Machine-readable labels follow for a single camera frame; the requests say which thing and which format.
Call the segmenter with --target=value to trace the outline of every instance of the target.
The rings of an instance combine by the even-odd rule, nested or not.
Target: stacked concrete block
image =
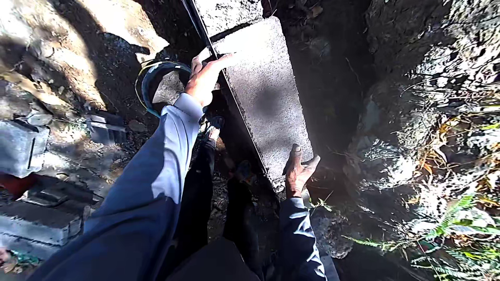
[[[261,20],[227,35],[214,48],[219,54],[239,53],[241,61],[226,69],[229,86],[268,177],[280,191],[292,144],[302,147],[304,160],[313,157],[280,21],[273,16]]]
[[[0,206],[0,246],[47,259],[76,237],[80,215],[15,201]]]
[[[40,171],[49,131],[20,120],[0,121],[0,172],[24,178]]]

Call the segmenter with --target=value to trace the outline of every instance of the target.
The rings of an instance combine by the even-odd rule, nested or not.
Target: left hand
[[[205,48],[191,62],[191,78],[184,89],[186,94],[195,98],[201,105],[206,107],[212,102],[212,91],[222,69],[233,66],[236,56],[232,53],[225,54],[221,58],[203,64],[203,60],[210,56]]]
[[[311,160],[301,163],[302,147],[294,144],[290,151],[290,157],[285,167],[285,188],[286,198],[301,197],[304,186],[309,178],[316,171],[316,167],[320,162],[320,157],[315,155]]]

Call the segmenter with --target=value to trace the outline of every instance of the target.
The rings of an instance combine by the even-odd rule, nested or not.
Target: sleeve
[[[281,203],[279,231],[283,272],[294,280],[326,281],[309,211],[302,198],[289,198]]]
[[[46,260],[34,280],[154,280],[179,217],[201,105],[182,93],[117,179],[84,232]]]

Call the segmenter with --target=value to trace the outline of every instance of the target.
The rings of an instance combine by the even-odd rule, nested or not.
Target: person
[[[251,176],[248,163],[240,164],[227,184],[224,238],[206,245],[219,129],[208,132],[189,169],[191,153],[202,108],[212,102],[220,71],[237,63],[234,54],[227,54],[205,64],[207,53],[205,49],[192,60],[184,92],[163,108],[158,128],[85,222],[83,234],[28,280],[263,279],[254,262],[256,237],[246,231],[246,210],[252,204],[245,186]],[[294,144],[286,169],[287,199],[279,214],[279,266],[296,280],[326,280],[301,198],[320,158],[305,163],[301,158],[302,149]]]

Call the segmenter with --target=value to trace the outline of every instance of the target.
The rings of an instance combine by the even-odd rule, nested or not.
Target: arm
[[[158,129],[85,223],[83,235],[45,261],[30,281],[156,278],[176,229],[202,107],[212,101],[217,75],[228,63],[226,57],[203,67],[199,57],[193,59],[186,93],[163,108]]]
[[[301,281],[326,281],[325,269],[316,247],[309,211],[301,198],[306,181],[316,170],[320,157],[301,163],[302,149],[294,144],[286,169],[286,200],[279,213],[280,256],[284,273]]]

